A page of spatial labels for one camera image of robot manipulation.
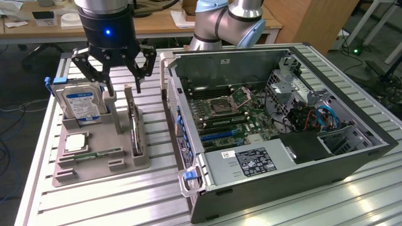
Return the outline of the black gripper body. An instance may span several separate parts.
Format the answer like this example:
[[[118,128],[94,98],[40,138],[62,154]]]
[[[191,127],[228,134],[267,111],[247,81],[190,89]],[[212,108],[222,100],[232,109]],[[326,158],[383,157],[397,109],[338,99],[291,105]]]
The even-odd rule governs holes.
[[[88,41],[88,54],[110,67],[124,66],[126,58],[135,59],[140,52],[135,37],[131,6],[112,14],[96,14],[78,9]]]

